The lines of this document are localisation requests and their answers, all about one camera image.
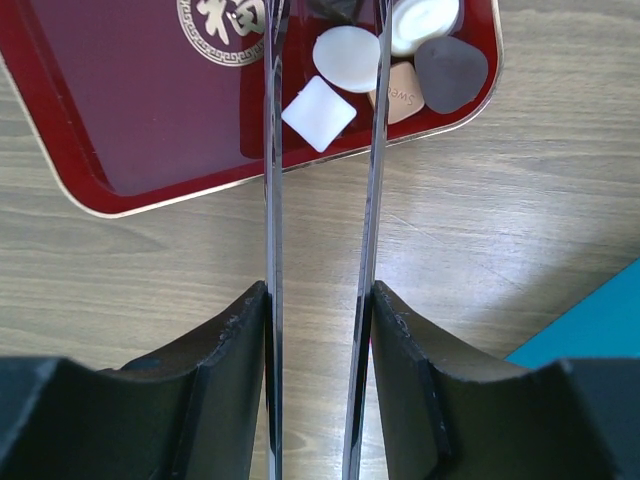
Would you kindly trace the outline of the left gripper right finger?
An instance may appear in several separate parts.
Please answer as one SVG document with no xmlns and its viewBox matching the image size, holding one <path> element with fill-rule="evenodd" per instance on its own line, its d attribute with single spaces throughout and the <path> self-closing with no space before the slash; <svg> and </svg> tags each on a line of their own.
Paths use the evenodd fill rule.
<svg viewBox="0 0 640 480">
<path fill-rule="evenodd" d="M 528 369 L 373 287 L 372 352 L 392 479 L 635 479 L 639 363 Z"/>
</svg>

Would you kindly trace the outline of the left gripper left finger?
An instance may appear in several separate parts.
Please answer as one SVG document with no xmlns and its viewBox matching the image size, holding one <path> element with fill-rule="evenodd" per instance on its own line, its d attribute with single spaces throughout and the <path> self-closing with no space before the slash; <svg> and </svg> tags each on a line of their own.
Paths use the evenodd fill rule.
<svg viewBox="0 0 640 480">
<path fill-rule="evenodd" d="M 118 369 L 1 360 L 5 479 L 245 479 L 264 368 L 266 287 Z"/>
</svg>

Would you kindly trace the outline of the metal tongs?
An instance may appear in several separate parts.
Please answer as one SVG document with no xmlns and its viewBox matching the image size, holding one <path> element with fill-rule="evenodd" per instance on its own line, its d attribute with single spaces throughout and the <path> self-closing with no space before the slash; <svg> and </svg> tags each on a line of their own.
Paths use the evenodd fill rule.
<svg viewBox="0 0 640 480">
<path fill-rule="evenodd" d="M 282 168 L 283 126 L 266 119 L 267 479 L 362 479 L 375 258 L 386 127 L 374 148 Z"/>
</svg>

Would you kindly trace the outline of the dark square chocolate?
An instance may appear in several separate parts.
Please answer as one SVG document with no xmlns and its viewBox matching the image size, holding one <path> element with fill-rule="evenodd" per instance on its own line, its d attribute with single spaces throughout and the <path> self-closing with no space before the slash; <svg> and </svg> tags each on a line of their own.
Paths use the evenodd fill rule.
<svg viewBox="0 0 640 480">
<path fill-rule="evenodd" d="M 308 0 L 311 11 L 320 17 L 340 24 L 355 24 L 358 20 L 362 1 L 360 0 Z"/>
</svg>

